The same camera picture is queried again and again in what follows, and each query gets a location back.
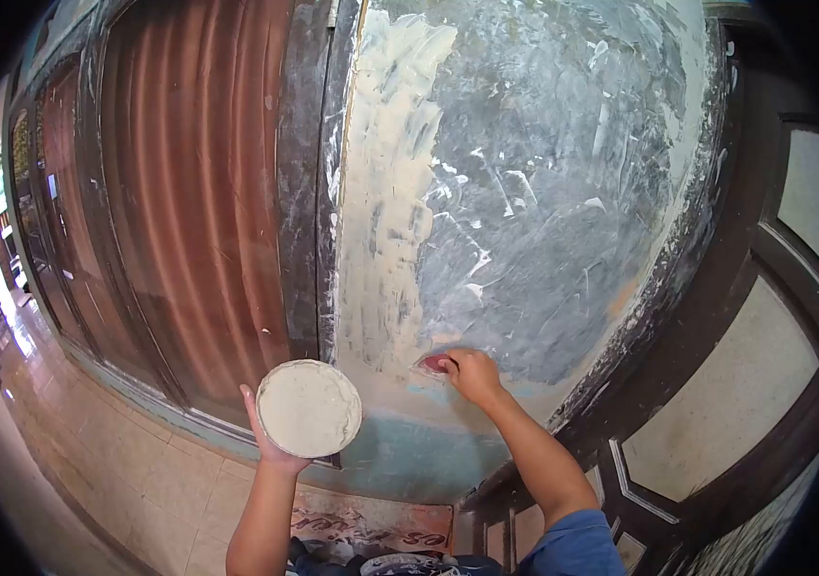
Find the blue shirt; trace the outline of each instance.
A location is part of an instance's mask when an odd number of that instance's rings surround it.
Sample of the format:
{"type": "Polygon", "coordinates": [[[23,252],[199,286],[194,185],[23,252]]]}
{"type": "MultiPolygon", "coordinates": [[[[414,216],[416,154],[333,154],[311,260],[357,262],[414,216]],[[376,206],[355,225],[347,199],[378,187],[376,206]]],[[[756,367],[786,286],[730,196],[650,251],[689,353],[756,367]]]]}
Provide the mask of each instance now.
{"type": "MultiPolygon", "coordinates": [[[[300,576],[344,576],[342,572],[297,570],[300,576]]],[[[485,556],[445,557],[398,553],[368,560],[361,576],[502,576],[503,569],[485,556]]],[[[624,565],[611,541],[611,529],[599,510],[581,510],[561,518],[542,536],[518,566],[519,576],[623,576],[624,565]]]]}
{"type": "Polygon", "coordinates": [[[580,510],[551,526],[518,565],[521,576],[623,575],[624,565],[600,510],[580,510]]]}

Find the wall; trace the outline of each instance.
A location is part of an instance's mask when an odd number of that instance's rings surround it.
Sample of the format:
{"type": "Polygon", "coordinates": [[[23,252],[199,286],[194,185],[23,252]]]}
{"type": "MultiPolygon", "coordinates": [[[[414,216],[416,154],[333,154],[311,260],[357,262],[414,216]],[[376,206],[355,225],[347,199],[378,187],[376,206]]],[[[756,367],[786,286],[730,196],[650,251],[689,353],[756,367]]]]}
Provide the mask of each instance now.
{"type": "Polygon", "coordinates": [[[451,501],[507,459],[477,409],[410,369],[449,345],[490,352],[551,418],[696,183],[703,46],[691,0],[371,0],[334,230],[336,362],[366,407],[347,468],[451,501]]]}

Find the door panel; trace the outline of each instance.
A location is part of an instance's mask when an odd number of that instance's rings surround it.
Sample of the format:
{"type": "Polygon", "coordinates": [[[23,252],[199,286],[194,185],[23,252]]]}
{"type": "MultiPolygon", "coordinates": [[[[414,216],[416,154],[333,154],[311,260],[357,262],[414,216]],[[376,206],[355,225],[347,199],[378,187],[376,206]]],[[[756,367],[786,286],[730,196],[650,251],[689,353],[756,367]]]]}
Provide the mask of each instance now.
{"type": "Polygon", "coordinates": [[[127,283],[192,407],[241,427],[239,385],[289,360],[272,104],[288,25],[287,5],[148,0],[105,51],[103,169],[127,283]]]}

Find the bowl of plaster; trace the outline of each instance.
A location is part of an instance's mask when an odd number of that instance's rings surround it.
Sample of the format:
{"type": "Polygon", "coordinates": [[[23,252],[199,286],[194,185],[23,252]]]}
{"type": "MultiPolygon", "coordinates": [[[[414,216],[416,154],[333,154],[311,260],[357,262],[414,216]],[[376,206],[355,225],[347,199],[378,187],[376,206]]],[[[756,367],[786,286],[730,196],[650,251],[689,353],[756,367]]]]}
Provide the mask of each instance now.
{"type": "Polygon", "coordinates": [[[255,406],[268,439],[301,458],[339,452],[361,425],[355,386],[345,374],[316,360],[292,360],[266,374],[255,406]]]}

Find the tiled floor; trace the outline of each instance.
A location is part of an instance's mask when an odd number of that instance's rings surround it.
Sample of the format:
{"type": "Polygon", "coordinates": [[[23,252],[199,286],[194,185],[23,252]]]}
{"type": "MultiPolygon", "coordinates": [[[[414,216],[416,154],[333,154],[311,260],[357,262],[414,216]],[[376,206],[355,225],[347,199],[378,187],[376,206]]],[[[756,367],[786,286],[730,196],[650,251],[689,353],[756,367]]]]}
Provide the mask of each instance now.
{"type": "MultiPolygon", "coordinates": [[[[254,468],[189,442],[96,384],[65,358],[34,300],[19,309],[11,329],[13,341],[0,354],[2,390],[36,462],[54,475],[49,479],[164,576],[223,574],[254,468]]],[[[447,550],[447,506],[299,487],[292,516],[301,537],[345,539],[353,530],[378,534],[395,549],[419,547],[418,538],[402,537],[419,523],[428,536],[444,535],[434,548],[447,550]]]]}

